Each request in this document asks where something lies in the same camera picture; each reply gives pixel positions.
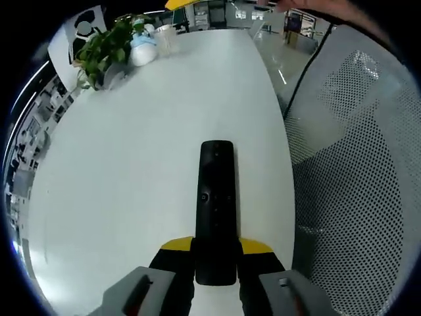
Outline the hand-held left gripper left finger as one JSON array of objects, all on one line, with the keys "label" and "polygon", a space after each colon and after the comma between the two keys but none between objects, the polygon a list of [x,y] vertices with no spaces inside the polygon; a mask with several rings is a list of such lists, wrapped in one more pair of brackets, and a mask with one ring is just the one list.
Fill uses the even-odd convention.
[{"label": "hand-held left gripper left finger", "polygon": [[105,290],[96,315],[188,315],[194,297],[193,237],[163,244],[147,267],[137,267]]}]

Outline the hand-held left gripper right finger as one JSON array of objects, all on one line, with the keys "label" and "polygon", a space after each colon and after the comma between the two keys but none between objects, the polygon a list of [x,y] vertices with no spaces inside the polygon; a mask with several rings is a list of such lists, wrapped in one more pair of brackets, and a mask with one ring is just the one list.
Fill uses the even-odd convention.
[{"label": "hand-held left gripper right finger", "polygon": [[335,315],[321,287],[296,270],[285,270],[269,246],[241,238],[239,297],[245,315]]}]

